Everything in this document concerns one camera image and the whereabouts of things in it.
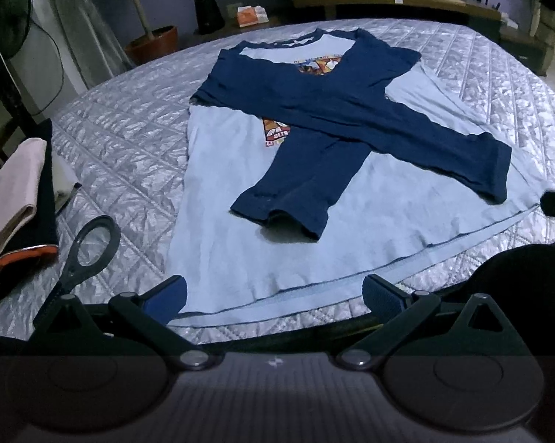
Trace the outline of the blue raglan graphic shirt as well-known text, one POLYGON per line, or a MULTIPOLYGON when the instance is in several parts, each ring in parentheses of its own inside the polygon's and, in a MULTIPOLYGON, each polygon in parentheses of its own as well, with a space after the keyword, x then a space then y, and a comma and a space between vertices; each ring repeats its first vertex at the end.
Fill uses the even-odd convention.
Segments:
POLYGON ((400 282, 518 223, 547 186, 418 51, 361 28, 222 50, 187 140, 175 327, 314 310, 372 273, 400 282))

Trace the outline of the dark low side cabinet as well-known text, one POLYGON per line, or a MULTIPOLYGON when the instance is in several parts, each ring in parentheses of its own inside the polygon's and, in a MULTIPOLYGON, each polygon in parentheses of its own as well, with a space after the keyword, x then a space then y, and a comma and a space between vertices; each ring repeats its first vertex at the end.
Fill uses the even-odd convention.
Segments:
POLYGON ((500 30, 500 46, 537 76, 546 76, 552 63, 554 48, 518 29, 503 26, 500 30))

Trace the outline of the silver quilted bedspread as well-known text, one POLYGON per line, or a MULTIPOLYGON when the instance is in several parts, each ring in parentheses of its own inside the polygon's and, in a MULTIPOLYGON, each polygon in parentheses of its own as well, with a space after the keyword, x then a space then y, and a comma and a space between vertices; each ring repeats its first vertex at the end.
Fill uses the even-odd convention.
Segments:
MULTIPOLYGON (((73 237, 93 217, 107 214, 121 228, 110 265, 81 285, 86 303, 104 303, 123 290, 141 292, 163 280, 163 258, 182 196, 187 168, 188 99, 218 53, 242 40, 272 42, 325 30, 362 27, 391 46, 422 53, 424 63, 477 116, 526 150, 555 188, 555 92, 515 57, 466 26, 411 19, 356 19, 260 29, 179 51, 89 90, 53 121, 53 148, 75 170, 82 188, 57 217, 66 258, 73 237)), ((441 289, 466 279, 496 253, 555 242, 555 218, 538 209, 473 249, 446 259, 401 288, 441 289)), ((63 262, 41 271, 0 303, 0 335, 27 339, 32 320, 56 283, 63 262)), ((265 336, 350 320, 367 313, 362 300, 342 302, 260 322, 197 328, 171 326, 197 343, 265 336)))

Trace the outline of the white cloth at bed edge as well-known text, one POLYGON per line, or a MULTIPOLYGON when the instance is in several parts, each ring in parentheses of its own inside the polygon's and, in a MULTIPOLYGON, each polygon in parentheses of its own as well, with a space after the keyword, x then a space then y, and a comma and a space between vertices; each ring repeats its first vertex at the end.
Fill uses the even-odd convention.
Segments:
POLYGON ((46 148, 44 139, 26 139, 0 169, 0 254, 36 214, 46 148))

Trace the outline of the grey curtain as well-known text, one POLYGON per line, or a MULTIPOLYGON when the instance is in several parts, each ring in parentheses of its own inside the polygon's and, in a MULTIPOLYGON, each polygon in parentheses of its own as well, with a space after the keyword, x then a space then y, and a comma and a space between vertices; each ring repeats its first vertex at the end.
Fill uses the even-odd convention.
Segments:
POLYGON ((73 60, 88 88, 134 67, 92 0, 54 0, 54 4, 73 60))

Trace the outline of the potted tree in red pot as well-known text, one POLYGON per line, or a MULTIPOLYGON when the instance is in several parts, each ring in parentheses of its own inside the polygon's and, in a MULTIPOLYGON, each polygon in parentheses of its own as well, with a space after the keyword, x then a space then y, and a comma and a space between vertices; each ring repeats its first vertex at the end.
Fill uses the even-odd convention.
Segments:
POLYGON ((147 16, 141 0, 95 0, 96 7, 104 14, 106 23, 112 23, 114 16, 124 12, 129 4, 135 11, 141 33, 127 42, 124 53, 135 66, 140 66, 176 52, 179 48, 177 29, 173 25, 155 28, 147 16))

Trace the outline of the black speaker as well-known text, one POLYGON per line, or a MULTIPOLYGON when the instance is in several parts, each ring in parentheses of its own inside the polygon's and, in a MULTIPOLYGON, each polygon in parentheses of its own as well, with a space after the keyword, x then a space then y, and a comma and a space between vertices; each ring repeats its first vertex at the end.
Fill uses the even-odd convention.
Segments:
POLYGON ((193 0, 197 22, 196 34, 206 35, 222 29, 224 18, 216 0, 193 0))

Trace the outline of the orange tissue box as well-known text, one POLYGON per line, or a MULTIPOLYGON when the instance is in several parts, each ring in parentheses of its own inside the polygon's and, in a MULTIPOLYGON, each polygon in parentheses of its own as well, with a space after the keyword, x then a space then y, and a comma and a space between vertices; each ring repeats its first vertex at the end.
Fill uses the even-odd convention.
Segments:
POLYGON ((260 6, 239 6, 236 11, 236 21, 239 28, 246 28, 269 22, 266 10, 260 6))

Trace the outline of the wooden TV stand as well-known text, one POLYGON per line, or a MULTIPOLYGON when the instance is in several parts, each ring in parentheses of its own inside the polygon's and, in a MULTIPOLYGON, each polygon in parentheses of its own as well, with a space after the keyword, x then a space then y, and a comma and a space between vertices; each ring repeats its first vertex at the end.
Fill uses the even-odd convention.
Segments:
POLYGON ((239 28, 230 18, 211 34, 179 38, 181 49, 255 29, 312 21, 360 18, 397 18, 467 26, 500 45, 501 27, 508 26, 501 12, 479 0, 283 0, 268 10, 269 22, 239 28))

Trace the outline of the black standing fan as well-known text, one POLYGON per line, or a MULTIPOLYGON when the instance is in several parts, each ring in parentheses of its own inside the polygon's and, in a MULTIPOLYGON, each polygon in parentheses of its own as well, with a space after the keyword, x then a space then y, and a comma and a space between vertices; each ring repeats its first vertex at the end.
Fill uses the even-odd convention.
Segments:
POLYGON ((48 103, 31 113, 32 117, 36 117, 55 102, 64 88, 65 72, 60 48, 55 39, 32 18, 32 0, 0 0, 0 83, 3 85, 7 101, 13 105, 23 105, 22 95, 8 69, 7 61, 21 50, 32 26, 51 41, 60 65, 60 86, 48 103))

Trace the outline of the white wall socket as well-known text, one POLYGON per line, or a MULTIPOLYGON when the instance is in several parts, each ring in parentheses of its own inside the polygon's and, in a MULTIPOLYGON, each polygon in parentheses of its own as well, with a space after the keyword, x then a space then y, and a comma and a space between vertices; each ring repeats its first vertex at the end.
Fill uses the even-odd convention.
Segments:
POLYGON ((237 11, 239 8, 239 3, 227 4, 226 5, 226 12, 229 18, 235 18, 237 15, 237 11))

